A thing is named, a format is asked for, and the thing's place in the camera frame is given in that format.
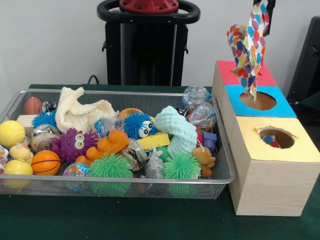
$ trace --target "purple monster toy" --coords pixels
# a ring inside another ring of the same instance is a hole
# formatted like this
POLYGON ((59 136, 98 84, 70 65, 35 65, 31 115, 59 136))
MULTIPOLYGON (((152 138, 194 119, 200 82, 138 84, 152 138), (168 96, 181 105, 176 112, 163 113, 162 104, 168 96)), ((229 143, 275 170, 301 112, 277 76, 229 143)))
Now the purple monster toy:
POLYGON ((98 140, 97 132, 83 134, 82 131, 70 128, 66 133, 62 133, 60 138, 53 139, 52 150, 69 165, 74 163, 77 157, 85 156, 88 148, 96 147, 98 140))

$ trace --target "orange basketball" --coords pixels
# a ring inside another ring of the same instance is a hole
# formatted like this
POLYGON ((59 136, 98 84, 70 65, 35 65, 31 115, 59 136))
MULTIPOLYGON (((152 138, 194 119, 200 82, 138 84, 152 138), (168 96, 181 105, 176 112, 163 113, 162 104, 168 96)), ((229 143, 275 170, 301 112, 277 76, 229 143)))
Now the orange basketball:
POLYGON ((35 175, 56 175, 60 170, 61 160, 55 152, 43 150, 33 157, 31 166, 35 175))

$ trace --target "metal basket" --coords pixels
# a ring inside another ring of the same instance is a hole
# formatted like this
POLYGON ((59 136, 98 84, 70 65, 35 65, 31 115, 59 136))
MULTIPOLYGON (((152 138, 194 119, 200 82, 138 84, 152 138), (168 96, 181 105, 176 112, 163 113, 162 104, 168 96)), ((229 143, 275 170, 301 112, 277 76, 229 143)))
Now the metal basket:
MULTIPOLYGON (((0 115, 0 123, 16 120, 23 114, 24 104, 30 97, 38 97, 49 102, 58 101, 60 90, 27 89, 18 92, 0 115)), ((183 108, 181 93, 85 91, 79 98, 79 102, 91 104, 101 99, 108 100, 115 110, 135 107, 151 116, 155 116, 169 105, 183 108)), ((225 185, 234 180, 235 167, 218 104, 215 100, 213 103, 217 117, 214 132, 218 135, 218 141, 217 151, 213 153, 216 157, 216 165, 210 178, 72 177, 62 176, 66 168, 66 165, 63 165, 57 176, 1 174, 0 194, 216 199, 225 185)))

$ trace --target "tennis ball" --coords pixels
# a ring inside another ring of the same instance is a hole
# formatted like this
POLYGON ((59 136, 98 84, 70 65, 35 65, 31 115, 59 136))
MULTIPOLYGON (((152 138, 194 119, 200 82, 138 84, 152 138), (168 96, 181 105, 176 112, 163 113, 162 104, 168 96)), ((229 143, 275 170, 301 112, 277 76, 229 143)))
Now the tennis ball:
MULTIPOLYGON (((29 163, 24 160, 11 160, 4 167, 4 174, 22 174, 22 175, 32 175, 33 170, 29 163)), ((24 179, 6 179, 5 186, 14 189, 20 190, 29 184, 30 180, 24 179)))
POLYGON ((6 148, 21 143, 25 136, 24 126, 17 121, 9 120, 0 124, 0 144, 6 148))

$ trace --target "wooden box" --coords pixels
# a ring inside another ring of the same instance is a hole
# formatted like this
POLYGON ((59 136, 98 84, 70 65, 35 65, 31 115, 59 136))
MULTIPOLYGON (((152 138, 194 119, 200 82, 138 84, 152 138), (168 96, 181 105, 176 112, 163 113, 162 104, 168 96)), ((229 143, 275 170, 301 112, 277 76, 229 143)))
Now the wooden box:
POLYGON ((256 102, 243 94, 234 68, 233 62, 217 62, 212 95, 237 172, 229 184, 235 212, 300 216, 320 172, 320 153, 267 68, 258 78, 256 102), (282 149, 266 144, 267 135, 275 135, 282 149))

